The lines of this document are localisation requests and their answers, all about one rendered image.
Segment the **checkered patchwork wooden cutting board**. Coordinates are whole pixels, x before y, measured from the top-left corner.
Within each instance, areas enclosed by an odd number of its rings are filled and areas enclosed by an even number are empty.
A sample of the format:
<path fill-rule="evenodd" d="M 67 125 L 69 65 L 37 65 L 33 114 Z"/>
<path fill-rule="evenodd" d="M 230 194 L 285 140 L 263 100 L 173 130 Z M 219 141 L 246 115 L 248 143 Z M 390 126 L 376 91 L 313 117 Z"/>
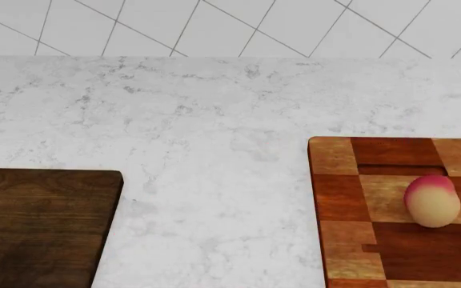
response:
<path fill-rule="evenodd" d="M 461 138 L 314 136 L 307 153 L 325 288 L 461 288 L 461 211 L 427 228 L 403 200 L 430 175 L 461 201 Z"/>

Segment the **cream and pink peach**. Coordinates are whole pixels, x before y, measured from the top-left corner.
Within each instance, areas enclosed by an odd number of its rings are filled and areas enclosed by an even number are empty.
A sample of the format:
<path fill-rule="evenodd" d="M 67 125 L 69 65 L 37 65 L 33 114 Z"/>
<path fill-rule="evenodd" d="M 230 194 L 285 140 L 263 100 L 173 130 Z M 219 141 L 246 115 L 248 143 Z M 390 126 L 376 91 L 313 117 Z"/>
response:
<path fill-rule="evenodd" d="M 425 175 L 409 184 L 404 205 L 413 220 L 429 228 L 450 225 L 461 211 L 453 182 L 442 175 Z"/>

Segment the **dark walnut cutting board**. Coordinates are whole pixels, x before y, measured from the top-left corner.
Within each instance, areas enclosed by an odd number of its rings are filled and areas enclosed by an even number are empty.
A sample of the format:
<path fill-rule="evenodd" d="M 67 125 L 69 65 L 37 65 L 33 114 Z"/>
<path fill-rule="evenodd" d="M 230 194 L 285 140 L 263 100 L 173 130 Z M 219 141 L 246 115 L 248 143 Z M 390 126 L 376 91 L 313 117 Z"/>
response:
<path fill-rule="evenodd" d="M 123 184 L 117 170 L 0 168 L 0 288 L 91 288 Z"/>

